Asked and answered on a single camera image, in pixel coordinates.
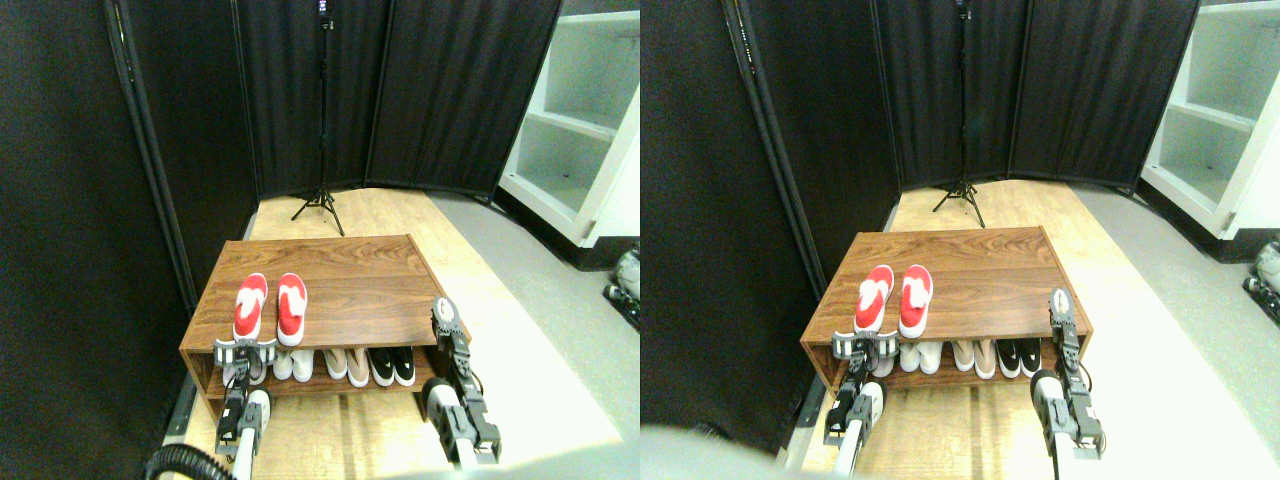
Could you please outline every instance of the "tripod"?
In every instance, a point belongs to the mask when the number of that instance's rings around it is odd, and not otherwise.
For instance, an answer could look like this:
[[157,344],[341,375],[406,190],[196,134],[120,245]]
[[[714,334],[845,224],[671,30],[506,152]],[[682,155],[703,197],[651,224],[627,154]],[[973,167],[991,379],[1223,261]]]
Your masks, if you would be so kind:
[[328,132],[329,132],[329,116],[326,111],[329,110],[329,31],[333,29],[333,19],[325,12],[325,0],[320,0],[320,189],[311,195],[306,204],[298,209],[297,214],[289,219],[297,220],[298,215],[302,215],[302,210],[308,206],[317,206],[324,210],[329,210],[333,214],[333,221],[338,224],[338,234],[346,237],[347,232],[342,229],[342,220],[338,220],[338,211],[333,209],[333,195],[329,195],[328,177],[325,175],[325,155],[324,147],[328,145]]
[[964,87],[964,23],[973,18],[969,14],[969,6],[965,5],[965,0],[956,0],[956,8],[960,9],[960,180],[947,191],[947,195],[938,201],[938,205],[933,207],[933,211],[938,211],[942,204],[947,200],[960,198],[963,201],[973,205],[973,211],[978,214],[978,225],[987,228],[987,223],[982,220],[982,210],[978,209],[978,201],[973,198],[974,193],[978,193],[978,188],[969,182],[969,151],[965,146],[965,127],[969,123],[965,115],[965,102],[968,100],[968,92]]

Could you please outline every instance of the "black sneaker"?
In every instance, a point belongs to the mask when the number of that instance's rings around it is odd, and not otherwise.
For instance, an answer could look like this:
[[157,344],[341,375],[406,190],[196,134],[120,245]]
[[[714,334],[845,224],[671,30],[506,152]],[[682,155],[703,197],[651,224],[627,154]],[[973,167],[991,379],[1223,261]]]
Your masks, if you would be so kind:
[[396,364],[396,383],[413,387],[413,347],[392,348],[392,360]]
[[1018,339],[1018,358],[1023,361],[1023,375],[1032,376],[1039,366],[1039,338]]
[[396,369],[392,366],[390,351],[390,348],[369,349],[369,364],[374,370],[374,381],[378,381],[378,384],[383,387],[390,387],[392,378],[396,376]]
[[1005,374],[1005,378],[1018,376],[1018,370],[1021,369],[1018,361],[1018,340],[996,340],[996,356],[1000,357],[1000,372]]

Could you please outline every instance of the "gray carpet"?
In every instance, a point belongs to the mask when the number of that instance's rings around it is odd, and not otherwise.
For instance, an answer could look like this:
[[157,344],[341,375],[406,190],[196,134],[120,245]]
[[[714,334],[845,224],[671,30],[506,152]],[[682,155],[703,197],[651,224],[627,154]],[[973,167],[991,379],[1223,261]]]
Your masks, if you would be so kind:
[[600,294],[608,274],[573,269],[511,219],[472,200],[430,197],[534,317],[618,433],[634,436],[640,428],[640,334]]
[[[1219,264],[1138,196],[1125,198],[1112,189],[1083,184],[1073,184],[1071,189],[1174,314],[1280,463],[1280,402],[1275,397],[1275,385],[1280,384],[1280,328],[1240,288],[1247,265]],[[1135,348],[1146,352],[1135,351],[1135,361],[1158,358],[1152,349],[1160,346]],[[1151,367],[1158,369],[1160,364]],[[1170,388],[1194,385],[1196,379],[1188,379],[1185,385]],[[1197,415],[1189,397],[1175,394],[1164,401],[1185,401],[1188,415]],[[1230,442],[1210,442],[1224,440]]]

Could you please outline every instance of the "black cable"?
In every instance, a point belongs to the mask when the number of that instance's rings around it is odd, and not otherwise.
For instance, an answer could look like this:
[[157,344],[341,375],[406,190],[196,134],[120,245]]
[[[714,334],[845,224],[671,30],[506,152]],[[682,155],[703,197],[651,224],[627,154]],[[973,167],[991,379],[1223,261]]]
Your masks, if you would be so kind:
[[157,448],[147,458],[145,468],[147,480],[156,480],[165,472],[186,475],[193,480],[233,480],[232,474],[209,453],[182,443]]

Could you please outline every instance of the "wooden shoe rack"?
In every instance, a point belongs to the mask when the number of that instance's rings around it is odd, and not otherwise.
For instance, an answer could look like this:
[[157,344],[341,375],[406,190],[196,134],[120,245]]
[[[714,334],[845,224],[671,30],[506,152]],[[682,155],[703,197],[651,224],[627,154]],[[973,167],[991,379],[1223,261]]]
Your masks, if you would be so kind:
[[[280,348],[317,351],[315,369],[307,383],[276,380],[268,371],[266,380],[252,388],[265,388],[273,397],[420,392],[435,376],[426,348],[435,348],[431,305],[442,291],[410,236],[227,242],[179,347],[215,420],[225,388],[212,347],[215,339],[232,339],[241,283],[252,273],[266,275],[269,292],[259,342],[269,342],[275,338],[276,282],[289,271],[307,285],[306,326],[302,343]],[[367,385],[356,388],[347,378],[329,378],[320,351],[361,347],[413,347],[413,385],[379,387],[370,378]]]
[[[897,330],[906,269],[913,264],[924,265],[933,276],[933,300],[924,334],[901,339],[904,342],[1043,338],[1041,365],[1051,369],[1057,356],[1050,340],[1048,298],[1060,287],[1071,292],[1075,301],[1082,356],[1093,334],[1085,306],[1075,294],[1041,227],[860,233],[800,338],[801,347],[831,390],[840,387],[846,370],[845,362],[831,355],[831,334],[852,332],[858,287],[881,264],[891,266],[895,276],[881,333]],[[893,372],[879,381],[893,389],[1029,380],[1024,375],[1006,379],[998,372],[998,366],[991,380],[979,379],[973,369],[960,371],[947,343],[936,374],[925,375],[919,370],[905,372],[895,362]]]

